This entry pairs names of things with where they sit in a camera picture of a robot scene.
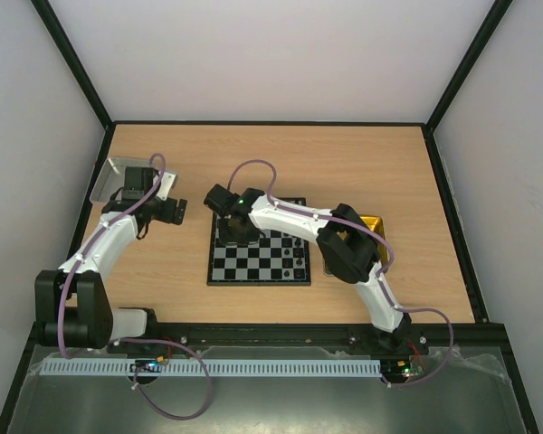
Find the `gold metal tin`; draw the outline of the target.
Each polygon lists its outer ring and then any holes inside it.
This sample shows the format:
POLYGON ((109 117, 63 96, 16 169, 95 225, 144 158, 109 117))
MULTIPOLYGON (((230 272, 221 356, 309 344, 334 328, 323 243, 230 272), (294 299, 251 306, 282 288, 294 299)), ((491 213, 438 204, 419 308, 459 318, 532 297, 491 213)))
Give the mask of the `gold metal tin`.
MULTIPOLYGON (((386 238, 384 220, 380 216, 360 214, 359 218, 368 227, 369 230, 376 233, 382 239, 386 238)), ((383 266, 389 262, 389 254, 386 247, 380 241, 374 241, 377 246, 380 261, 383 266)), ((323 260, 323 273, 327 277, 333 277, 329 266, 325 260, 323 260)))

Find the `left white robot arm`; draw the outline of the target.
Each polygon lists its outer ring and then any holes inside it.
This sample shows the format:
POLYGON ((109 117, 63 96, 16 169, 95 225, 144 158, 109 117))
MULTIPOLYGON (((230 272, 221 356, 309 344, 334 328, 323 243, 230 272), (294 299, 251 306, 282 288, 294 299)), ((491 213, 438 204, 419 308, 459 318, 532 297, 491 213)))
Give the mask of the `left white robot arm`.
POLYGON ((102 206, 98 224, 61 266, 34 282, 37 341, 42 346, 101 349, 146 333, 149 310, 113 308, 105 282, 124 249, 148 234, 153 221, 179 225, 186 201, 170 197, 176 173, 130 160, 99 175, 91 201, 102 206))

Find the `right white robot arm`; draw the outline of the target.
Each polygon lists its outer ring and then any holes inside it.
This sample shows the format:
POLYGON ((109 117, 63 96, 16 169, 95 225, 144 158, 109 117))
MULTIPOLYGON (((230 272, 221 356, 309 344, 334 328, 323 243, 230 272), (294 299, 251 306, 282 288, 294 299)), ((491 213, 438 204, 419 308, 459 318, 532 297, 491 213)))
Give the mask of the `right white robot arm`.
POLYGON ((226 243, 255 241, 264 231, 278 231, 316 245, 331 274, 356 289, 376 329, 378 347, 396 354, 407 345, 411 317, 386 281, 386 265, 378 251, 385 241, 351 206, 310 208, 253 188, 233 193, 220 184, 207 193, 204 205, 219 217, 226 243))

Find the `black magnetic chess board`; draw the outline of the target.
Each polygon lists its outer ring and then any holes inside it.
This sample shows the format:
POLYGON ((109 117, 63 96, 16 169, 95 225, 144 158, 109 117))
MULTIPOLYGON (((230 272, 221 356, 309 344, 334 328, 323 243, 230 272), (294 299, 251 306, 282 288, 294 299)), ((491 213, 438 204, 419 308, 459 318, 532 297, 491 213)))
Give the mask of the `black magnetic chess board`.
POLYGON ((209 286, 309 286, 310 246, 304 239, 265 230, 249 244, 222 243, 219 216, 211 227, 206 284, 209 286))

